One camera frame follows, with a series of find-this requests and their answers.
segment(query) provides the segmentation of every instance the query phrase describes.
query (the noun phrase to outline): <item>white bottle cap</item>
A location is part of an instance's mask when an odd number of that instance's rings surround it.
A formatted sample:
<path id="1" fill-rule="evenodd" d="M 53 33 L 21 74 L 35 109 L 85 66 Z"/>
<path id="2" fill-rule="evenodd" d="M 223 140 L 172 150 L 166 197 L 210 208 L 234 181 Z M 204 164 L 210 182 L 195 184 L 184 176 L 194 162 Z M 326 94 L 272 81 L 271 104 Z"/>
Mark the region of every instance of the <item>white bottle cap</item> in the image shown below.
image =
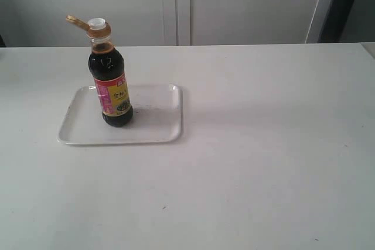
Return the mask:
<path id="1" fill-rule="evenodd" d="M 87 23 L 90 26 L 90 28 L 93 30 L 99 30 L 99 29 L 105 28 L 105 19 L 103 18 L 94 18 L 94 19 L 89 20 Z"/>

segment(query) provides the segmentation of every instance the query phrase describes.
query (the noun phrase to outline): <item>white tray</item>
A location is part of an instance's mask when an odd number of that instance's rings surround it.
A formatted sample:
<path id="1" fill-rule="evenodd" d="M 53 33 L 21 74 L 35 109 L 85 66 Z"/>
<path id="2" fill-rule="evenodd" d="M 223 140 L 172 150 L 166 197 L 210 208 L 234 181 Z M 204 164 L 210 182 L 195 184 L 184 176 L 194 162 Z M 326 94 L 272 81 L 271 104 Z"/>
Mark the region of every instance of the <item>white tray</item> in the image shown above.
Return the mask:
<path id="1" fill-rule="evenodd" d="M 58 140 L 67 145 L 160 143 L 181 133 L 181 91 L 178 86 L 129 85 L 134 114 L 123 127 L 109 126 L 101 116 L 95 86 L 79 89 L 65 115 Z"/>

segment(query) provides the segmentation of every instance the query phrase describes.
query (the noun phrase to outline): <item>brown liquid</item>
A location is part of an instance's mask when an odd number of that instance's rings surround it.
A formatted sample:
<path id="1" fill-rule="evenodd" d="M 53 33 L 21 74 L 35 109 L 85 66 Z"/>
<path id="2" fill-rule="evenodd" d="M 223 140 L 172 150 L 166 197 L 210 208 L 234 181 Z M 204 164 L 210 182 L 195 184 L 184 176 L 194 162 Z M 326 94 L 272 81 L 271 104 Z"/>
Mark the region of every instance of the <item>brown liquid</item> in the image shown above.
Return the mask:
<path id="1" fill-rule="evenodd" d="M 88 59 L 88 68 L 97 80 L 108 81 L 116 79 L 124 72 L 124 59 L 112 43 L 95 44 Z M 128 123 L 133 116 L 133 107 L 118 117 L 109 117 L 102 113 L 103 119 L 111 126 L 121 127 Z"/>

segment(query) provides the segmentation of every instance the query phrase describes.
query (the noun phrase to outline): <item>table surface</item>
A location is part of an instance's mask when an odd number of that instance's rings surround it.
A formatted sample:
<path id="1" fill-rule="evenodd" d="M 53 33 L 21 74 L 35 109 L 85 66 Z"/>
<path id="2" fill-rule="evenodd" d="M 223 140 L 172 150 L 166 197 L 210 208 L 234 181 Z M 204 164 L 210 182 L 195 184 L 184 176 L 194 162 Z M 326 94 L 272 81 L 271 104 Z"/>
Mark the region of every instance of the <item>table surface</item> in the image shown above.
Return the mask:
<path id="1" fill-rule="evenodd" d="M 375 249 L 375 61 L 361 44 L 119 47 L 183 91 L 173 143 L 67 146 L 89 48 L 0 50 L 1 249 Z"/>

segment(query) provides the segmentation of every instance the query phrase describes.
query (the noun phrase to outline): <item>soy sauce bottle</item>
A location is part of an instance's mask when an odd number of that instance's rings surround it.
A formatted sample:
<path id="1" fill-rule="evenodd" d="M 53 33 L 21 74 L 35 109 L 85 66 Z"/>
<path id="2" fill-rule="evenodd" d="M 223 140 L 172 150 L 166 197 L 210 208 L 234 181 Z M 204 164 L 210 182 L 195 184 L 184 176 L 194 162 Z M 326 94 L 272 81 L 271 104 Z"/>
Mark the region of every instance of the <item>soy sauce bottle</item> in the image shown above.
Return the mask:
<path id="1" fill-rule="evenodd" d="M 86 30 L 91 41 L 88 68 L 94 77 L 102 116 L 114 127 L 128 123 L 133 116 L 124 72 L 124 59 L 111 41 L 111 27 L 101 18 L 84 23 L 72 16 L 67 21 Z"/>

